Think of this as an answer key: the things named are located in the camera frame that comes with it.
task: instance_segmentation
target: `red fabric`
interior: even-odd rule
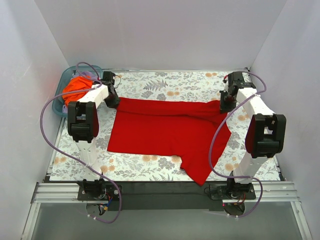
[[[211,140],[226,113],[220,102],[154,101],[120,98],[107,150],[116,153],[180,156],[180,168],[199,185],[211,172]],[[231,133],[225,124],[213,146],[212,165]]]

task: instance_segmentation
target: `gray floor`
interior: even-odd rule
[[[246,203],[251,208],[253,203]],[[300,240],[290,202],[262,202],[235,220],[206,210],[124,210],[113,224],[87,218],[85,204],[41,204],[33,240]],[[106,212],[104,217],[113,217]]]

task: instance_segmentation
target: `gray wall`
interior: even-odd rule
[[[268,90],[263,99],[287,117],[284,176],[295,182],[314,239],[320,239],[320,2],[288,0],[253,63]]]
[[[52,153],[40,111],[68,64],[33,0],[0,0],[0,29],[0,239],[19,240]],[[59,122],[49,109],[44,123],[52,141]]]
[[[70,65],[230,70],[252,65],[286,0],[35,2]]]

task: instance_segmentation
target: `laundry basket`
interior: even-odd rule
[[[99,74],[99,78],[101,79],[103,76],[103,70],[101,69],[101,67],[96,65],[93,65],[93,67],[97,71],[97,73]],[[58,84],[58,87],[56,88],[55,96],[62,93],[64,88],[70,83],[71,78],[73,77],[76,71],[77,71],[76,66],[71,66],[62,73],[60,82]],[[90,66],[86,66],[86,65],[79,66],[79,71],[80,72],[89,71],[96,74],[95,71]],[[60,96],[53,100],[52,110],[54,111],[54,113],[56,113],[60,117],[66,118],[68,114],[62,112],[62,108],[64,104],[65,104],[65,101]]]

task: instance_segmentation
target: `purple cable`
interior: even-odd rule
[[[262,186],[262,182],[256,178],[256,177],[251,177],[251,176],[227,176],[227,175],[222,175],[220,173],[218,173],[215,169],[214,169],[214,166],[212,165],[212,160],[211,160],[211,155],[212,155],[212,150],[213,150],[213,146],[214,146],[214,143],[215,143],[215,140],[217,138],[217,135],[219,133],[219,131],[221,130],[222,126],[226,123],[227,119],[236,111],[238,110],[241,106],[243,106],[246,102],[248,102],[250,99],[252,99],[253,97],[255,97],[256,95],[258,94],[262,94],[264,93],[265,91],[267,91],[267,85],[266,83],[261,79],[261,77],[259,77],[258,75],[252,73],[252,72],[248,72],[248,71],[237,71],[239,73],[245,73],[245,74],[250,74],[250,75],[253,75],[255,76],[256,78],[258,78],[261,83],[263,84],[264,86],[264,89],[261,90],[261,91],[258,91],[257,93],[255,94],[252,94],[250,97],[248,97],[246,100],[244,100],[243,102],[241,102],[235,109],[233,109],[231,112],[229,112],[229,114],[225,117],[225,119],[221,122],[221,124],[219,125],[219,127],[217,128],[217,130],[215,131],[214,133],[214,136],[212,138],[212,141],[211,141],[211,145],[210,145],[210,149],[209,149],[209,157],[208,157],[208,160],[209,160],[209,164],[210,164],[210,167],[211,167],[211,170],[218,176],[220,177],[223,177],[223,178],[227,178],[227,179],[253,179],[253,180],[256,180],[258,181],[258,183],[260,184],[260,188],[261,188],[261,193],[260,193],[260,196],[258,198],[258,200],[256,201],[256,204],[250,209],[250,211],[248,211],[247,213],[243,214],[243,215],[240,215],[238,216],[238,218],[242,218],[242,217],[245,217],[245,216],[248,216],[250,213],[252,213],[256,207],[258,206],[258,204],[260,203],[261,201],[261,198],[262,198],[262,194],[263,194],[263,186]]]
[[[86,65],[90,66],[90,67],[94,70],[94,72],[96,73],[96,75],[97,75],[97,80],[93,80],[93,79],[90,79],[90,78],[86,77],[85,75],[82,75],[82,73],[79,71],[79,64],[86,64]],[[112,181],[110,178],[108,178],[108,177],[102,175],[101,173],[97,172],[96,170],[94,170],[91,166],[88,166],[85,162],[81,161],[79,158],[76,158],[76,157],[74,157],[74,156],[72,156],[72,155],[70,155],[70,154],[68,154],[68,153],[60,150],[59,148],[55,147],[55,146],[48,140],[48,138],[47,138],[47,136],[46,136],[46,134],[45,134],[45,131],[44,131],[44,123],[43,123],[44,113],[45,113],[46,107],[47,107],[47,106],[49,105],[49,103],[51,103],[54,99],[56,99],[56,98],[58,98],[58,97],[60,97],[60,96],[66,95],[66,94],[89,92],[89,91],[91,91],[91,90],[94,90],[94,89],[96,89],[96,88],[101,87],[102,82],[100,81],[99,74],[98,74],[98,72],[95,70],[95,68],[94,68],[92,65],[90,65],[90,64],[87,63],[87,62],[81,61],[81,62],[78,62],[78,63],[75,65],[75,69],[76,69],[76,71],[79,73],[79,75],[80,75],[81,77],[84,77],[85,79],[91,80],[91,81],[93,81],[93,82],[98,82],[99,85],[96,86],[96,87],[90,88],[90,89],[76,90],[76,91],[69,91],[69,92],[61,93],[61,94],[58,94],[58,95],[54,96],[53,98],[49,99],[49,100],[44,104],[43,109],[42,109],[41,114],[40,114],[40,130],[41,130],[42,136],[43,136],[44,140],[46,141],[46,143],[49,144],[49,146],[52,147],[54,150],[56,150],[57,152],[59,152],[59,153],[61,153],[61,154],[63,154],[63,155],[66,155],[66,156],[69,157],[69,158],[72,158],[72,159],[76,160],[77,162],[79,162],[79,163],[81,163],[82,165],[86,166],[88,169],[90,169],[92,172],[94,172],[94,173],[97,174],[98,176],[100,176],[100,177],[108,180],[110,183],[112,183],[112,184],[114,185],[114,187],[115,187],[115,188],[117,189],[117,191],[119,192],[119,210],[118,210],[116,216],[114,217],[114,219],[112,219],[111,221],[108,221],[108,220],[104,220],[104,219],[102,219],[102,218],[100,218],[100,217],[96,217],[96,216],[94,216],[94,215],[88,214],[88,216],[90,216],[90,217],[93,218],[93,219],[97,219],[97,220],[99,220],[99,221],[101,221],[101,222],[103,222],[103,223],[106,223],[106,224],[112,224],[112,223],[113,223],[115,220],[117,220],[117,218],[119,217],[119,214],[120,214],[120,211],[121,211],[121,207],[122,207],[122,196],[121,196],[121,192],[120,192],[120,189],[119,189],[119,187],[117,186],[117,184],[116,184],[114,181]]]

